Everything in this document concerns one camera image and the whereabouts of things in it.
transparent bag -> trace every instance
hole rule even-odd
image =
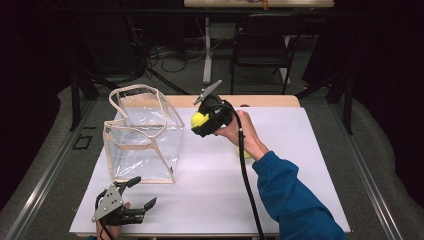
[[[175,183],[184,123],[172,104],[143,84],[113,90],[109,102],[118,110],[103,129],[113,181]]]

blue sleeve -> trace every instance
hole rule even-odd
[[[253,169],[261,200],[279,223],[280,239],[346,239],[330,211],[297,178],[296,165],[270,151]]]

chair leg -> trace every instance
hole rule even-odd
[[[231,88],[230,88],[230,93],[231,95],[234,94],[234,72],[235,72],[235,66],[232,65],[231,67]]]
[[[286,72],[286,77],[285,77],[284,83],[283,83],[283,91],[281,93],[282,95],[284,95],[286,93],[287,82],[289,81],[289,75],[290,75],[291,65],[289,65],[286,69],[287,69],[287,72]]]
[[[231,60],[230,60],[230,73],[232,73],[234,71],[234,65],[235,65],[235,55],[234,55],[234,51],[231,54]]]
[[[295,96],[296,96],[298,99],[302,99],[302,98],[304,98],[304,97],[307,97],[309,94],[311,94],[311,93],[313,93],[313,92],[317,91],[318,89],[320,89],[321,87],[325,86],[325,85],[326,85],[326,84],[328,84],[328,83],[332,83],[332,82],[334,82],[334,81],[337,81],[337,80],[338,80],[338,79],[340,79],[341,77],[342,77],[342,74],[341,74],[341,73],[336,73],[336,74],[334,74],[334,75],[330,76],[329,78],[324,79],[324,80],[322,80],[322,81],[318,82],[317,84],[311,85],[309,88],[307,88],[307,89],[305,89],[305,90],[303,90],[303,91],[301,91],[301,92],[297,93]]]

yellow ball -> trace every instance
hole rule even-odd
[[[240,154],[240,149],[239,148],[237,148],[237,156]],[[244,151],[244,158],[245,159],[248,159],[248,158],[251,158],[251,156],[246,152],[246,151]]]
[[[206,115],[203,115],[200,112],[196,112],[191,117],[191,127],[194,128],[194,127],[202,126],[208,120],[209,120],[209,113],[206,113]]]

white tabletop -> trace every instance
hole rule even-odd
[[[236,147],[214,135],[201,138],[190,129],[195,109],[177,108],[186,123],[175,184],[138,184],[123,194],[131,208],[142,208],[157,197],[142,224],[123,227],[128,236],[255,236],[257,229],[243,184]],[[299,179],[329,208],[345,232],[350,228],[331,181],[314,132],[303,108],[250,107],[257,132],[281,158],[299,166]],[[278,224],[266,213],[256,188],[257,175],[247,160],[247,172],[265,234],[278,234]],[[112,179],[105,152],[99,156],[87,191],[70,228],[81,236],[95,233],[91,222],[97,195]]]
[[[268,0],[268,7],[333,7],[333,0]],[[261,2],[249,3],[247,0],[184,0],[186,7],[198,8],[232,8],[254,7],[261,8]]]

